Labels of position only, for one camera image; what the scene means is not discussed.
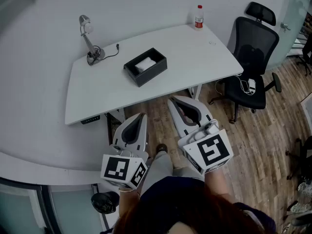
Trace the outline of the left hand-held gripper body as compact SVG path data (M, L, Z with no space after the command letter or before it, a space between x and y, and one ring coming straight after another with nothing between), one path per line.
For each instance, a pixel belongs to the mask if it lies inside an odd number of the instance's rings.
M145 151L129 151L110 145L109 154L103 155L100 177L114 186L137 189L147 173Z

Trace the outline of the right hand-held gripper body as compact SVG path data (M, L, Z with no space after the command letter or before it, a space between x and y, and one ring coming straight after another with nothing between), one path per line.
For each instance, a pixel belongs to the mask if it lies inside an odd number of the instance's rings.
M180 139L178 146L201 175L221 167L234 156L226 131L219 129L215 119Z

